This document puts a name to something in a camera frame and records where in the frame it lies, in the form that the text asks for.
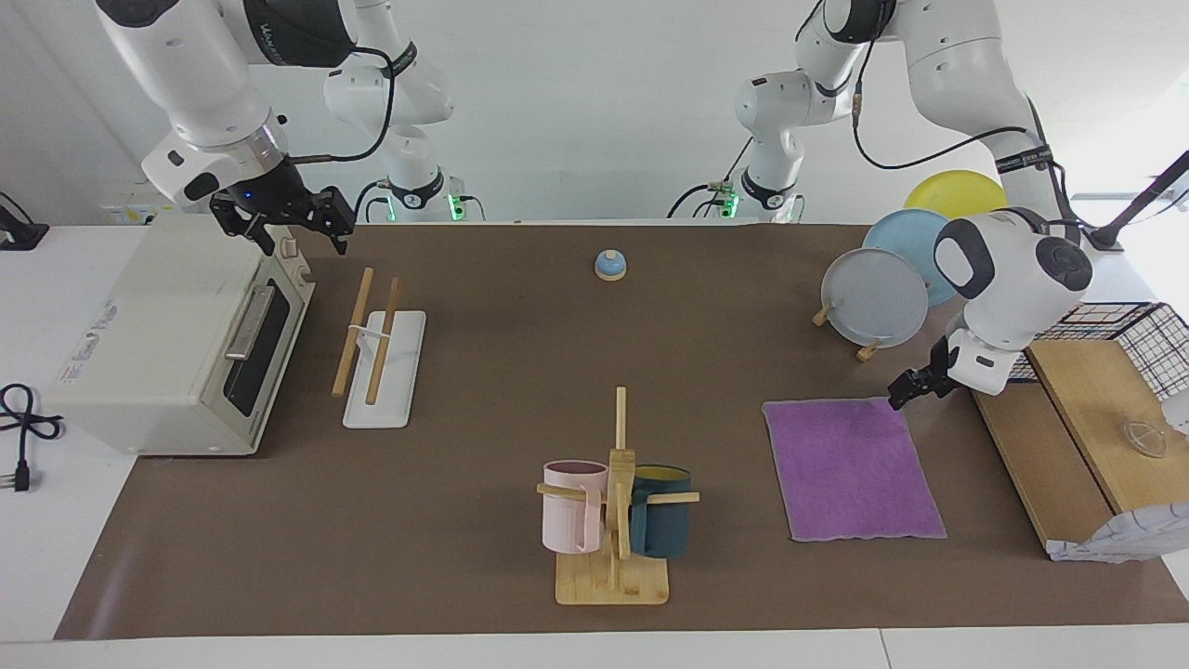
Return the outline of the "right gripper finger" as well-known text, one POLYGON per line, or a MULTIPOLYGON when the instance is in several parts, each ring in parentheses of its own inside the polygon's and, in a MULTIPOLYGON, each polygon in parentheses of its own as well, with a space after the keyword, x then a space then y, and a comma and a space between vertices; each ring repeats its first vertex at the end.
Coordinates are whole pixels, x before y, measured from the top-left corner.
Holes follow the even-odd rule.
POLYGON ((338 255, 347 254, 357 215, 339 188, 323 188, 314 196, 314 231, 331 240, 338 255))
POLYGON ((260 215, 246 215, 237 204, 213 204, 212 215, 226 236, 243 236, 254 242, 264 255, 273 255, 273 238, 260 215))

